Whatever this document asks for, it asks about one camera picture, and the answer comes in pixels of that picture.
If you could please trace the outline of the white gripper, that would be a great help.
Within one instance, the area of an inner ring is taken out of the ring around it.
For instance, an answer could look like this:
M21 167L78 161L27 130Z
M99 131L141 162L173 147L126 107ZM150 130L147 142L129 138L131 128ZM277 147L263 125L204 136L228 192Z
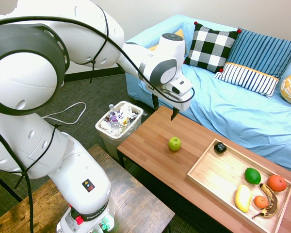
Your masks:
M173 121L179 111L186 111L190 105L192 97L192 83L167 83L158 89L163 93L162 99L170 106L173 106L173 113L170 120ZM152 94L152 102L155 111L159 108L159 98Z

